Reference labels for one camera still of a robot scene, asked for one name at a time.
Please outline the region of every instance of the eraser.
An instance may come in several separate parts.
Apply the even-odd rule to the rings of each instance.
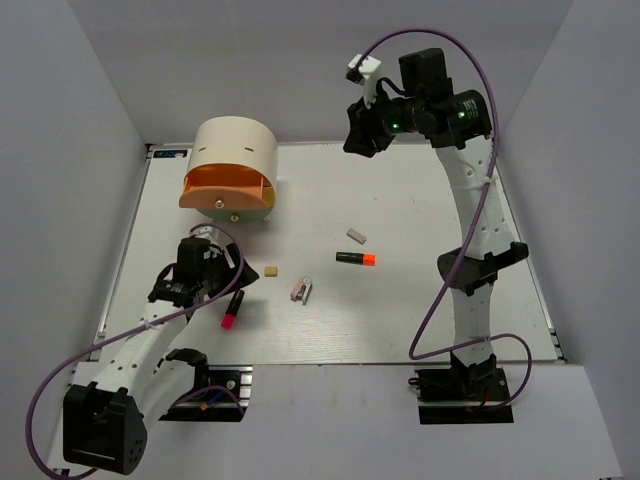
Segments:
[[[367,237],[362,235],[360,232],[355,231],[353,228],[350,228],[349,230],[347,230],[347,237],[349,237],[352,240],[355,240],[360,245],[364,245],[364,242],[367,241]]]

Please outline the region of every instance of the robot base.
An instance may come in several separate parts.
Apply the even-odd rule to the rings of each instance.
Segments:
[[[473,388],[461,384],[454,368],[420,369],[416,373],[418,377],[409,379],[409,385],[418,388],[421,425],[513,423],[511,406],[491,408],[510,396],[501,368]]]
[[[249,400],[251,393],[251,373],[251,367],[202,366],[197,369],[198,385],[194,389],[208,385],[224,385],[240,399],[245,408],[248,408],[245,402]],[[209,404],[209,407],[202,409],[203,404]],[[242,414],[226,395],[211,391],[198,399],[170,408],[160,421],[237,423],[242,421]]]

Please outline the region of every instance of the cylindrical container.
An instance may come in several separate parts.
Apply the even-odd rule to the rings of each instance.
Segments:
[[[218,117],[198,129],[180,197],[218,221],[259,220],[276,203],[278,143],[260,122]]]

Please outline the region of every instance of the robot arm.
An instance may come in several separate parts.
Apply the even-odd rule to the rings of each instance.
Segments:
[[[350,65],[355,65],[356,57]],[[367,58],[367,65],[380,62]],[[481,190],[490,182],[488,196],[478,227],[464,260],[451,285],[455,322],[455,344],[490,336],[490,300],[498,271],[527,258],[526,244],[514,241],[509,231],[495,183],[485,178],[491,122],[480,93],[470,90],[453,93],[444,53],[432,48],[399,59],[403,96],[390,99],[382,89],[379,75],[353,69],[347,78],[368,92],[376,82],[374,103],[364,99],[347,110],[349,136],[344,144],[348,153],[372,157],[386,150],[396,135],[420,133],[435,148],[453,191],[460,228],[465,235],[478,207]],[[460,249],[438,258],[438,270],[446,278]],[[491,377],[496,359],[488,340],[451,353],[457,387],[467,395]]]
[[[234,278],[239,252],[227,247],[231,267],[210,235],[182,239],[175,264],[158,276],[140,322],[146,323],[213,297]],[[242,274],[228,293],[259,278],[245,262]],[[150,327],[129,337],[109,364],[89,385],[73,385],[63,402],[65,460],[128,475],[145,451],[147,433],[182,395],[207,385],[199,368],[206,355],[190,349],[167,354],[171,342],[184,330],[191,315]]]

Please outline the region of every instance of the white wall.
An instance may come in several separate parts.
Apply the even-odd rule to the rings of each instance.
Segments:
[[[198,126],[244,115],[280,141],[341,140],[360,90],[346,63],[400,28],[435,27],[477,54],[510,118],[572,0],[70,0],[146,142],[192,141]],[[432,46],[411,35],[376,51],[399,79],[397,58]],[[479,88],[447,45],[460,90]]]
[[[634,0],[576,0],[503,136],[500,168],[625,479],[640,479],[638,19]]]
[[[0,45],[0,476],[32,479],[27,405],[95,332],[144,146],[64,0],[3,2]],[[68,378],[36,417],[45,458]]]

